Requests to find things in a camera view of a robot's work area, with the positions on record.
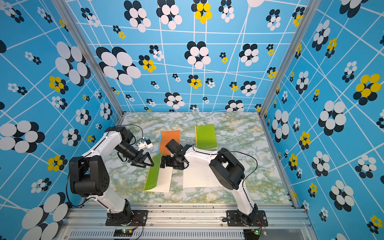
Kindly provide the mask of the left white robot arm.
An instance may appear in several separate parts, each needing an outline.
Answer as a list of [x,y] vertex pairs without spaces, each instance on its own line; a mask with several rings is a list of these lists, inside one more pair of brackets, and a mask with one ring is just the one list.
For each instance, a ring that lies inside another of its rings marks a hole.
[[102,138],[89,151],[69,161],[66,190],[88,200],[94,200],[107,211],[107,219],[115,225],[127,226],[144,223],[135,215],[128,200],[120,197],[110,186],[105,160],[113,150],[124,163],[134,167],[154,167],[149,153],[134,148],[134,135],[124,125],[109,127]]

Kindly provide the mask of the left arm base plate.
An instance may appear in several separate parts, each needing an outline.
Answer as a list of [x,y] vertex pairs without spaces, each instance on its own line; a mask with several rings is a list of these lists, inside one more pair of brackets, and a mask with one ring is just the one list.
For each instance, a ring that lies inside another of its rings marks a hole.
[[145,226],[148,218],[149,211],[147,210],[133,210],[126,213],[107,213],[106,226]]

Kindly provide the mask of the orange cover notebook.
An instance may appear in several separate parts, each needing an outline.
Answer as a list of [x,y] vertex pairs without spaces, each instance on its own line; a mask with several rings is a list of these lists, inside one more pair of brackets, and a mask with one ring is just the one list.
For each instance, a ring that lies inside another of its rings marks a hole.
[[159,153],[162,153],[162,156],[169,156],[171,153],[166,148],[166,144],[168,144],[171,140],[175,140],[178,144],[180,144],[181,131],[162,131],[160,137],[159,144]]

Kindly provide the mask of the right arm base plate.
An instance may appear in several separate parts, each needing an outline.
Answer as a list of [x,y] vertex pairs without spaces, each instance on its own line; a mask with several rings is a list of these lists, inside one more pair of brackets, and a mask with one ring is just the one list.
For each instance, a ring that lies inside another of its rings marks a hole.
[[226,211],[227,224],[229,227],[267,227],[269,225],[265,211],[253,211],[245,215],[240,211]]

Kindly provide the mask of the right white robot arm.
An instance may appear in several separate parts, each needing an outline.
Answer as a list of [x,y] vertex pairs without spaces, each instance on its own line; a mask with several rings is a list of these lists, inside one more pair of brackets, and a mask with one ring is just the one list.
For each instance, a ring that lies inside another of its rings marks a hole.
[[161,168],[185,170],[192,163],[209,166],[219,183],[232,192],[242,224],[251,226],[256,222],[258,207],[248,193],[245,168],[229,150],[222,148],[219,151],[206,151],[185,145],[171,150],[170,155],[161,158]]

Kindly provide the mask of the lined notebook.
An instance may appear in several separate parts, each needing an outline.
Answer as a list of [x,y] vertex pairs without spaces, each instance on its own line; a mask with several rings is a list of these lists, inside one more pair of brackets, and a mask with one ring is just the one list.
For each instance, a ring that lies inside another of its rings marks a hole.
[[183,170],[183,188],[221,187],[208,163],[193,163]]

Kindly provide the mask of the green cover notebook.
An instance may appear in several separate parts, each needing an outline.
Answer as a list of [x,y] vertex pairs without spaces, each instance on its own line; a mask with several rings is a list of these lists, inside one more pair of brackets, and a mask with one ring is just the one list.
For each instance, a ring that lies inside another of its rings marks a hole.
[[215,125],[195,126],[196,147],[201,150],[212,150],[218,147]]
[[161,168],[163,152],[153,157],[154,166],[150,167],[144,186],[145,192],[168,193],[170,191],[173,168]]

